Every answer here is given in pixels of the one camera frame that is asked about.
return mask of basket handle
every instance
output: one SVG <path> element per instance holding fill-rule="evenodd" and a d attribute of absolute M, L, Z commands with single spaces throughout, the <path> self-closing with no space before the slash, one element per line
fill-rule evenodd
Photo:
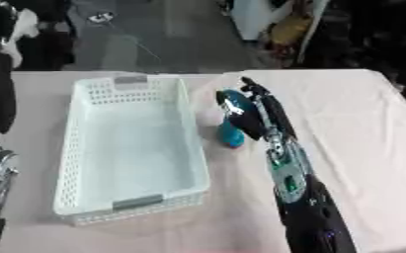
<path fill-rule="evenodd" d="M 149 88 L 147 75 L 118 76 L 114 78 L 114 86 L 118 91 L 145 90 Z"/>
<path fill-rule="evenodd" d="M 142 197 L 133 200 L 127 201 L 120 201 L 113 203 L 113 210 L 114 211 L 123 211 L 128 209 L 134 208 L 141 208 L 145 206 L 150 206 L 158 203 L 162 203 L 164 201 L 164 197 L 162 195 L 152 195 L 147 197 Z"/>

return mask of robotic hand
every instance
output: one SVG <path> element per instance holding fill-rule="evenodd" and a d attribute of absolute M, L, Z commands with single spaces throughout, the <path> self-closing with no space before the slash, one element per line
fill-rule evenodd
<path fill-rule="evenodd" d="M 325 185 L 315 176 L 283 106 L 250 78 L 242 81 L 241 91 L 251 93 L 249 98 L 232 98 L 218 91 L 216 101 L 235 127 L 269 144 L 269 170 L 291 252 L 356 253 L 350 232 Z"/>

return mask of cable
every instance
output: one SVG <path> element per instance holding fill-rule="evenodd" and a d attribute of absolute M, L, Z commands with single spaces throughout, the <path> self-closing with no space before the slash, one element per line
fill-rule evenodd
<path fill-rule="evenodd" d="M 150 54 L 151 56 L 155 57 L 156 59 L 158 59 L 158 61 L 160 63 L 162 63 L 162 59 L 161 57 L 159 57 L 157 54 L 155 54 L 154 52 L 152 52 L 147 46 L 145 46 L 144 44 L 138 42 L 137 40 L 135 40 L 129 33 L 127 33 L 125 30 L 117 27 L 116 25 L 114 25 L 111 20 L 108 20 L 107 22 L 102 22 L 102 23 L 95 23 L 91 21 L 91 17 L 93 16 L 89 16 L 89 17 L 84 17 L 83 13 L 80 10 L 80 5 L 89 7 L 90 10 L 94 10 L 96 11 L 98 14 L 97 15 L 103 15 L 105 13 L 112 13 L 114 14 L 113 11 L 110 11 L 108 8 L 98 8 L 94 3 L 91 3 L 89 1 L 73 1 L 72 5 L 74 7 L 74 10 L 76 12 L 76 14 L 84 19 L 86 21 L 86 24 L 92 25 L 93 26 L 98 26 L 98 27 L 103 27 L 103 26 L 107 26 L 109 28 L 114 29 L 116 32 L 120 33 L 123 35 L 123 37 L 131 42 L 133 42 L 136 46 L 142 48 L 143 50 L 145 50 L 148 54 Z"/>

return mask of pink tablecloth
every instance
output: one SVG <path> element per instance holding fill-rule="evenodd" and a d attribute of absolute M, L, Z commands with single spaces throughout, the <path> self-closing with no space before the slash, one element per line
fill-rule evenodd
<path fill-rule="evenodd" d="M 262 142 L 220 146 L 214 91 L 247 75 L 286 108 L 360 252 L 406 252 L 406 102 L 366 70 L 185 75 L 211 188 L 196 208 L 71 227 L 50 209 L 73 82 L 115 72 L 17 73 L 19 116 L 4 145 L 21 155 L 1 253 L 288 252 Z"/>

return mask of floor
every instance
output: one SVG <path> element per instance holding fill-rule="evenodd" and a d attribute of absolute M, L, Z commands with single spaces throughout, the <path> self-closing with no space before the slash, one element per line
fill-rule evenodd
<path fill-rule="evenodd" d="M 215 0 L 76 0 L 71 17 L 80 34 L 77 60 L 65 70 L 220 73 L 259 68 Z M 116 17 L 108 26 L 86 18 Z"/>

